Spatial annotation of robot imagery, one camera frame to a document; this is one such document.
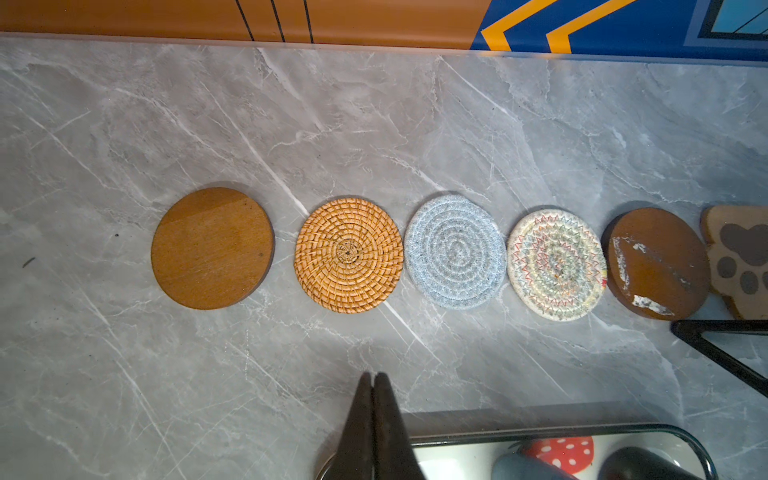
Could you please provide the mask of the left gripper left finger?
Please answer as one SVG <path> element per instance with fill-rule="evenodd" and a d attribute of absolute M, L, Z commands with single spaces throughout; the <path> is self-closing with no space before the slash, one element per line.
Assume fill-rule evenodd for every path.
<path fill-rule="evenodd" d="M 374 471 L 373 391 L 369 372 L 361 375 L 336 454 L 324 479 L 371 480 Z"/>

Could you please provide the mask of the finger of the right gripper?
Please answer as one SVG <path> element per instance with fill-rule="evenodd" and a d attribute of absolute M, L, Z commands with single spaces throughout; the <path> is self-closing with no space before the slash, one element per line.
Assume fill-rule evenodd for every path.
<path fill-rule="evenodd" d="M 686 319 L 673 321 L 670 325 L 670 331 L 678 339 L 718 364 L 753 390 L 764 397 L 767 396 L 767 378 L 765 376 L 704 338 L 705 333 L 766 336 L 766 321 Z"/>

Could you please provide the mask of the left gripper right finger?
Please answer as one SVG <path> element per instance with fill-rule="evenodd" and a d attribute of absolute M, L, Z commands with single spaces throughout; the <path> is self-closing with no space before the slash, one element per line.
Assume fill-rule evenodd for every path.
<path fill-rule="evenodd" d="M 373 384 L 374 478 L 424 480 L 390 379 L 378 373 Z"/>

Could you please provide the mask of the dark brown wooden coaster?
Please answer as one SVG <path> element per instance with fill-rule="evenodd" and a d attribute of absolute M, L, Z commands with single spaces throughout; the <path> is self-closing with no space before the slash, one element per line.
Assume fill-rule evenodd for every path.
<path fill-rule="evenodd" d="M 709 295 L 703 242 L 677 215 L 645 207 L 614 218 L 602 236 L 608 287 L 628 310 L 675 321 L 690 317 Z"/>

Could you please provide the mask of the cork paw print coaster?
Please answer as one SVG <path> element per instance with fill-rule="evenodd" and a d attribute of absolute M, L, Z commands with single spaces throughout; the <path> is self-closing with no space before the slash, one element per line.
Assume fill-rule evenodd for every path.
<path fill-rule="evenodd" d="M 767 318 L 767 208 L 715 205 L 700 229 L 707 245 L 711 289 L 738 320 Z"/>

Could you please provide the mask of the multicolour woven coaster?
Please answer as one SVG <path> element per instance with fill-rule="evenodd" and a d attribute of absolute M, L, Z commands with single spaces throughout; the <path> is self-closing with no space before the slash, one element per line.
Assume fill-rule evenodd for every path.
<path fill-rule="evenodd" d="M 580 319 L 607 288 L 607 264 L 597 235 L 562 209 L 534 211 L 514 226 L 507 242 L 508 276 L 523 303 L 556 322 Z"/>

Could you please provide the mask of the grey blue rope coaster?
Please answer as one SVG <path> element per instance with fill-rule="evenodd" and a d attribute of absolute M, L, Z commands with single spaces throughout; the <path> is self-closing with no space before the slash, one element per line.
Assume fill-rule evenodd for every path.
<path fill-rule="evenodd" d="M 493 217 L 463 195 L 426 201 L 404 237 L 405 263 L 416 288 L 451 310 L 476 308 L 501 288 L 506 248 Z"/>

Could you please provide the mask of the light brown wooden coaster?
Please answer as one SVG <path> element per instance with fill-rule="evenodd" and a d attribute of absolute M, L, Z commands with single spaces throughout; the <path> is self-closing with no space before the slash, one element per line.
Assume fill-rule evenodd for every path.
<path fill-rule="evenodd" d="M 275 252 L 271 220 L 247 194 L 227 187 L 190 193 L 163 216 L 151 265 L 163 292 L 197 310 L 232 306 L 265 280 Z"/>

